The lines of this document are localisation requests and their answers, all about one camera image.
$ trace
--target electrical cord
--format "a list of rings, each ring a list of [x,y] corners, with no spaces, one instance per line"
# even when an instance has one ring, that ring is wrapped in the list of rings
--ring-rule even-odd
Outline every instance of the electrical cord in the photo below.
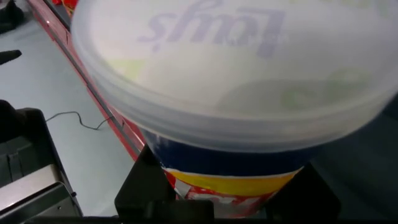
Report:
[[[63,115],[63,114],[77,114],[77,116],[79,117],[79,123],[80,123],[80,125],[82,125],[82,126],[85,127],[85,128],[94,130],[94,131],[99,130],[100,127],[101,127],[105,122],[107,122],[107,121],[109,121],[111,118],[113,118],[113,116],[110,116],[110,117],[108,117],[107,119],[103,120],[96,128],[93,128],[93,127],[90,127],[90,126],[87,126],[87,125],[83,124],[83,121],[81,120],[81,116],[80,116],[80,113],[79,113],[79,112],[77,112],[77,111],[68,111],[68,112],[57,113],[57,114],[53,115],[51,118],[46,119],[45,122],[49,122],[49,121],[51,121],[52,119],[56,118],[57,116],[60,116],[60,115]]]

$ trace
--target plastic lid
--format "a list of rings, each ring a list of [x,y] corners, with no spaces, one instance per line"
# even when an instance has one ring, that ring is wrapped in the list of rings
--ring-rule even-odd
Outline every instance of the plastic lid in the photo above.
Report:
[[[139,126],[212,149],[279,151],[339,138],[383,108],[398,82],[397,10],[379,0],[91,0],[79,2],[72,33],[104,97]]]

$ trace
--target gray floor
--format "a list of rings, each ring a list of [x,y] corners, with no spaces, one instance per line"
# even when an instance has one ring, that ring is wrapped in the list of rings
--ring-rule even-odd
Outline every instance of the gray floor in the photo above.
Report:
[[[0,65],[0,98],[15,108],[39,108],[46,118],[78,111],[83,122],[104,120],[68,60],[41,26],[30,20],[0,35],[0,51],[19,49],[22,56]],[[108,124],[92,131],[74,114],[48,123],[53,141],[85,215],[115,215],[113,200],[133,161]]]

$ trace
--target black plastic part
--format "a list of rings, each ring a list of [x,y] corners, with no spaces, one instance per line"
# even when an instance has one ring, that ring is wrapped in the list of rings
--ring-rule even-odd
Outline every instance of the black plastic part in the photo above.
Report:
[[[53,184],[17,202],[11,208],[0,211],[0,224],[23,223],[68,197],[70,194],[63,184]]]
[[[8,163],[12,181],[19,180],[22,177],[21,163],[19,162],[18,152],[8,155]]]
[[[41,110],[15,110],[0,100],[0,187],[51,164],[59,170],[68,192],[72,192]],[[77,200],[72,200],[82,216]]]
[[[7,155],[0,155],[0,187],[5,186],[11,182],[12,179],[11,179],[10,168],[8,166]]]
[[[155,222],[213,222],[214,207],[207,200],[151,202],[145,210],[144,218]]]
[[[174,189],[150,149],[146,146],[132,167],[114,204],[121,218],[142,218],[148,204],[175,200]]]
[[[283,222],[336,221],[340,209],[340,201],[311,164],[305,166],[266,205],[267,216]]]

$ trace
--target lay's logo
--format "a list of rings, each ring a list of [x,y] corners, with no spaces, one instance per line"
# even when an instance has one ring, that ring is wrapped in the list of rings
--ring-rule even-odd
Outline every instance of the lay's logo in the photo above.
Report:
[[[277,47],[278,38],[285,19],[285,12],[275,9],[261,9],[258,7],[239,7],[235,15],[211,13],[212,10],[221,8],[224,0],[201,0],[188,6],[180,16],[174,13],[162,13],[154,16],[149,21],[151,35],[138,37],[138,42],[155,43],[153,51],[159,50],[159,41],[168,43],[178,42],[183,36],[190,35],[191,43],[202,43],[206,38],[211,38],[215,45],[228,45],[231,47],[248,46],[257,49],[257,55],[269,58]],[[175,21],[174,28],[169,31],[164,23]],[[186,34],[186,30],[197,24],[197,29],[192,34]],[[218,25],[213,37],[209,37],[210,31]],[[243,25],[240,34],[232,35],[237,26]]]

